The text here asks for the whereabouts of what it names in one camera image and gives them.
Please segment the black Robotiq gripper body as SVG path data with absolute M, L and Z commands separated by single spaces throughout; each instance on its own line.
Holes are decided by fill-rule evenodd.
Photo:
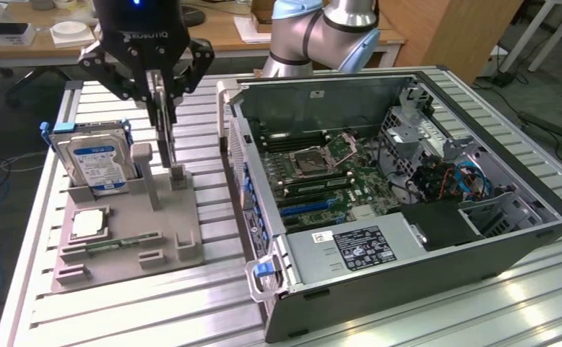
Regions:
M 137 87 L 147 87 L 147 72 L 171 74 L 191 37 L 179 1 L 95 1 L 101 25 L 100 46 L 131 70 Z

